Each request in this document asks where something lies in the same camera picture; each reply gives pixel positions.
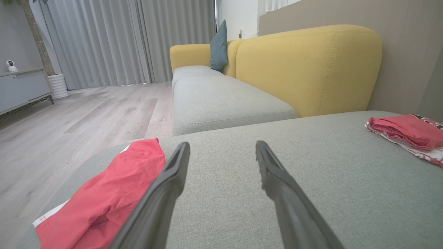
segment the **red shirt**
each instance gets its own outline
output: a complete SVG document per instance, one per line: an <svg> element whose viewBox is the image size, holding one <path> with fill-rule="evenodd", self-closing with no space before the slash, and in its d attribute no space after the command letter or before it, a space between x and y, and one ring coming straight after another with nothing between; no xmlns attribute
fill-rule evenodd
<svg viewBox="0 0 443 249"><path fill-rule="evenodd" d="M106 248L165 165L157 139L132 143L36 229L42 249Z"/></svg>
<svg viewBox="0 0 443 249"><path fill-rule="evenodd" d="M412 146L431 151L443 145L443 125L420 115L370 118L372 128L389 137L404 139Z"/></svg>

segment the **white camera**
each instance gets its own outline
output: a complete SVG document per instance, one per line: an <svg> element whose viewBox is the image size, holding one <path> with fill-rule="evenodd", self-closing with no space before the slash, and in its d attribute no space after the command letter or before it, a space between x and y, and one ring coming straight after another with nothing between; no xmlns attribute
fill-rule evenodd
<svg viewBox="0 0 443 249"><path fill-rule="evenodd" d="M15 67L15 63L11 60L6 61L6 65L8 66L9 72L15 72L17 71L17 68Z"/></svg>

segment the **wooden floor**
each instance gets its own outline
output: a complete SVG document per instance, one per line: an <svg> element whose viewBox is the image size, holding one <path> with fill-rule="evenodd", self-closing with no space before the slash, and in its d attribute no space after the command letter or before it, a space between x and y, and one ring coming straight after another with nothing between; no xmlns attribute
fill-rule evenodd
<svg viewBox="0 0 443 249"><path fill-rule="evenodd" d="M0 116L0 248L17 241L53 194L96 152L172 136L171 83L70 91Z"/></svg>

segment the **plant pot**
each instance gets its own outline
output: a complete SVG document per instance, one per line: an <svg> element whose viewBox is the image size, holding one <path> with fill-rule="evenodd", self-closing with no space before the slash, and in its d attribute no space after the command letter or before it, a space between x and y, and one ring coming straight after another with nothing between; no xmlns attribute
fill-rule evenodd
<svg viewBox="0 0 443 249"><path fill-rule="evenodd" d="M48 76L48 78L54 92L52 94L53 99L62 99L69 97L69 93L66 90L65 76L63 74L51 75Z"/></svg>

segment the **red cloth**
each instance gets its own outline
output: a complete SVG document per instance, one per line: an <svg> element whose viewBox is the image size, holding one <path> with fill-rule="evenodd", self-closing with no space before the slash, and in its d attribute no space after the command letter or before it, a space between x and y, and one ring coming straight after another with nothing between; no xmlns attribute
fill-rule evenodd
<svg viewBox="0 0 443 249"><path fill-rule="evenodd" d="M443 145L443 125L420 115L370 118L369 125L388 137L406 140L416 148L427 151Z"/></svg>
<svg viewBox="0 0 443 249"><path fill-rule="evenodd" d="M106 248L164 165L157 139L132 143L37 225L41 248Z"/></svg>

